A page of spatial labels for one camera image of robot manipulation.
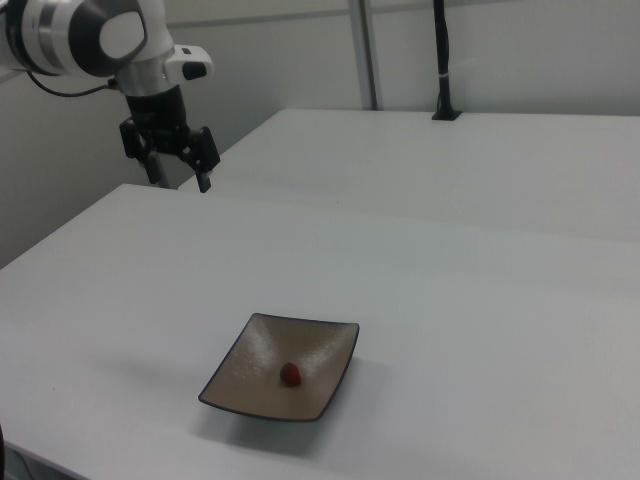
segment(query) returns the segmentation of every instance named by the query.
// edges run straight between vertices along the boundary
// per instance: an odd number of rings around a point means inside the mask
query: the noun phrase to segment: square plate
[[[198,399],[252,417],[313,422],[327,409],[358,340],[357,323],[254,314]],[[295,363],[302,384],[287,387],[280,369]]]

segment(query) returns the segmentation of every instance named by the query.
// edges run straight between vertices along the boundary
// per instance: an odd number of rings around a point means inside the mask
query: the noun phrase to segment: strawberry
[[[280,380],[282,380],[287,387],[297,387],[302,383],[300,369],[295,363],[285,363],[280,369]]]

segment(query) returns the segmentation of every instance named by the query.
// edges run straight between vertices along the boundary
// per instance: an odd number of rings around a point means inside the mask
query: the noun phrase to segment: black cable
[[[29,467],[29,464],[25,460],[24,455],[22,455],[20,452],[15,452],[15,454],[16,454],[16,457],[18,457],[22,462],[22,465],[24,465],[24,469],[27,472],[27,476],[29,477],[29,480],[35,480],[35,477],[33,476],[33,472],[31,471],[31,467]]]
[[[92,93],[96,93],[101,90],[115,90],[116,88],[116,81],[111,79],[109,80],[109,83],[107,85],[101,85],[99,87],[92,88],[91,90],[86,90],[84,92],[78,92],[78,93],[62,93],[62,92],[56,92],[55,90],[51,90],[49,87],[40,83],[40,81],[35,77],[33,73],[27,72],[27,75],[29,75],[29,78],[31,79],[31,81],[35,83],[38,87],[40,87],[45,92],[50,93],[51,95],[55,95],[56,97],[78,98],[78,97],[91,95]]]

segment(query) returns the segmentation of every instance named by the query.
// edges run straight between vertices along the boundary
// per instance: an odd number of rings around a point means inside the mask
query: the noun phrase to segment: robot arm
[[[0,0],[0,66],[43,75],[115,76],[131,118],[125,152],[160,181],[159,153],[179,157],[201,191],[220,158],[211,132],[191,130],[180,85],[213,74],[200,47],[174,45],[161,0]]]

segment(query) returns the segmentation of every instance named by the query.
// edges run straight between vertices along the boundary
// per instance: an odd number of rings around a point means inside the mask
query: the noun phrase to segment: white table
[[[212,182],[214,196],[637,242],[640,118],[285,110]]]
[[[92,479],[637,479],[640,245],[121,187],[0,271],[0,422]],[[197,396],[254,312],[359,322],[314,424]]]

